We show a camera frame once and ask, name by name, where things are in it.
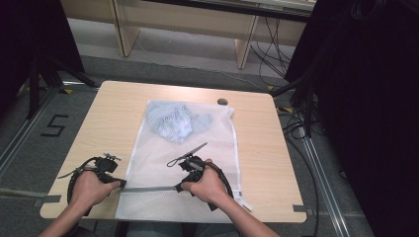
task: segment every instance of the person's left hand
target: person's left hand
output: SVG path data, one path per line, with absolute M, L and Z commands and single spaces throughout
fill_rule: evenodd
M 102 202 L 112 190 L 120 186 L 119 181 L 104 184 L 96 174 L 91 171 L 83 171 L 74 185 L 70 204 L 82 203 L 86 207 L 91 207 Z

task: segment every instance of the mesh laundry bag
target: mesh laundry bag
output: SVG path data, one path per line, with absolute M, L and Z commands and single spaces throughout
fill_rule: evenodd
M 208 158 L 222 169 L 237 201 L 241 201 L 237 142 L 228 106 L 149 101 L 126 170 L 126 189 L 179 184 L 188 172 L 167 163 L 207 142 L 194 155 Z M 230 222 L 219 209 L 189 192 L 121 193 L 118 219 Z

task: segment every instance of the light blue cloth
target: light blue cloth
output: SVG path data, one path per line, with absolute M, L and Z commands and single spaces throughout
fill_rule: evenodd
M 183 143 L 191 133 L 208 130 L 211 124 L 210 115 L 193 115 L 185 104 L 166 101 L 150 101 L 146 119 L 153 132 L 176 143 Z
M 130 222 L 127 237 L 182 237 L 182 225 L 174 222 Z M 237 237 L 233 224 L 198 224 L 195 237 Z

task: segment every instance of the metal rod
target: metal rod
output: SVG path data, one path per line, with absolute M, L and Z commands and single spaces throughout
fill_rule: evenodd
M 342 214 L 342 211 L 339 207 L 339 204 L 333 194 L 333 191 L 327 181 L 326 174 L 321 165 L 320 159 L 318 158 L 317 152 L 315 150 L 314 144 L 310 137 L 305 136 L 304 128 L 299 128 L 299 133 L 304 137 L 304 147 L 308 155 L 308 161 L 314 171 L 314 174 L 319 184 L 322 196 L 326 207 L 330 213 L 330 218 L 332 220 L 333 226 L 338 237 L 350 237 L 348 226 L 345 221 L 345 217 Z
M 144 187 L 144 188 L 125 188 L 121 189 L 121 193 L 148 193 L 148 192 L 161 192 L 161 191 L 176 191 L 174 186 L 163 187 Z
M 23 144 L 31 135 L 35 125 L 40 120 L 44 109 L 48 105 L 48 103 L 52 100 L 52 98 L 57 94 L 57 88 L 50 88 L 46 94 L 43 96 L 41 100 L 40 107 L 38 111 L 32 116 L 31 119 L 27 119 L 25 123 L 22 125 L 21 129 L 19 129 L 18 133 L 15 135 L 13 140 L 9 143 L 7 148 L 0 156 L 0 178 L 4 175 L 9 165 L 12 163 L 13 159 L 15 159 L 16 155 L 21 150 Z
M 295 21 L 295 22 L 304 22 L 304 23 L 308 23 L 308 22 L 317 23 L 318 22 L 322 24 L 329 22 L 328 20 L 325 20 L 325 19 L 312 18 L 308 16 L 307 14 L 285 13 L 285 12 L 281 12 L 274 9 L 244 6 L 244 5 L 231 4 L 231 3 L 226 3 L 226 2 L 214 2 L 214 1 L 205 1 L 205 0 L 142 0 L 142 1 L 164 3 L 164 4 L 171 4 L 171 5 L 185 6 L 185 7 L 203 8 L 203 9 L 209 9 L 209 10 L 246 14 L 246 15 L 253 15 L 253 16 L 260 16 L 260 17 L 284 19 L 284 20 L 290 20 L 290 21 Z

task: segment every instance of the wooden table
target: wooden table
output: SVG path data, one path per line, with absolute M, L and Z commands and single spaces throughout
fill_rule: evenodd
M 88 158 L 110 152 L 123 158 L 114 177 L 123 178 L 148 100 L 216 104 L 223 98 L 234 108 L 244 199 L 263 222 L 304 222 L 305 212 L 295 212 L 302 200 L 290 155 L 272 97 L 268 94 L 107 81 L 96 96 L 58 173 L 67 174 Z M 60 202 L 45 203 L 44 218 L 56 218 L 67 206 L 69 178 L 55 180 L 49 196 Z M 120 191 L 113 191 L 92 208 L 87 218 L 114 219 Z

